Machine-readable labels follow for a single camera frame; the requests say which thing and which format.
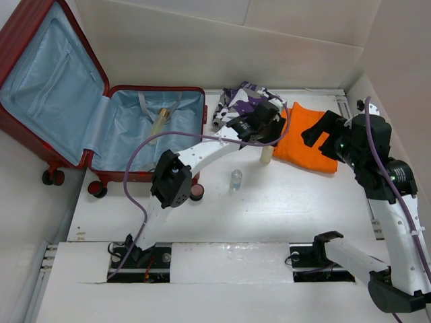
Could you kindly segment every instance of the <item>orange cloth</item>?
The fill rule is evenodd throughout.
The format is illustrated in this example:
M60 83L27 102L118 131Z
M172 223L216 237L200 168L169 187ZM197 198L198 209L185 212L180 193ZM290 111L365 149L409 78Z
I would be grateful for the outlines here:
M314 126L324 114L324 112L320 111L307 110L295 102L290 113L289 132L278 143L274 151L274 157L287 160L307 170L316 170L330 174L335 173L338 162L325 157L319 150L319 147L327 139L328 134L323 133L311 148L304 144L304 140L301 137L301 133ZM281 115L285 118L286 111L283 111Z

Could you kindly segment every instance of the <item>patterned cloth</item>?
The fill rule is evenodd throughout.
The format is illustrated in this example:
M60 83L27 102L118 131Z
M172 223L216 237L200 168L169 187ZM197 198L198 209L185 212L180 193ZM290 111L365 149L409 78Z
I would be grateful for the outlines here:
M270 101L279 109L286 104L286 100L270 92L266 87L242 82L238 89L223 89L218 107L213 115L213 125L222 128L237 116L252 112L261 102Z

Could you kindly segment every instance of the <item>suitcase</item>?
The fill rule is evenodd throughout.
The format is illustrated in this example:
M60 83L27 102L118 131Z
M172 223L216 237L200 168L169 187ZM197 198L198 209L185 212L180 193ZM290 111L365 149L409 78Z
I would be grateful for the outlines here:
M88 191L103 197L108 182L123 181L161 108L171 112L164 131L202 133L206 123L199 87L110 88L64 0L22 0L0 31L0 51L0 129L48 163L44 184L61 185L61 167L87 166L100 179ZM160 137L141 150L129 180L149 182L163 151L198 142Z

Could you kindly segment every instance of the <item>blue lining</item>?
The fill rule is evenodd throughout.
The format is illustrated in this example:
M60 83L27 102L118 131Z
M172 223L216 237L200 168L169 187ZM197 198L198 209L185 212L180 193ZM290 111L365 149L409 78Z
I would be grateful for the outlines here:
M147 137L152 120L144 115L137 91L102 96L103 80L71 27L54 3L36 35L0 89L3 107L71 164L84 149L95 152L96 170L123 171L135 148ZM176 106L164 130L201 132L203 94L195 91L144 92L147 110ZM179 151L195 138L166 136L137 156L132 170L153 168L167 149Z

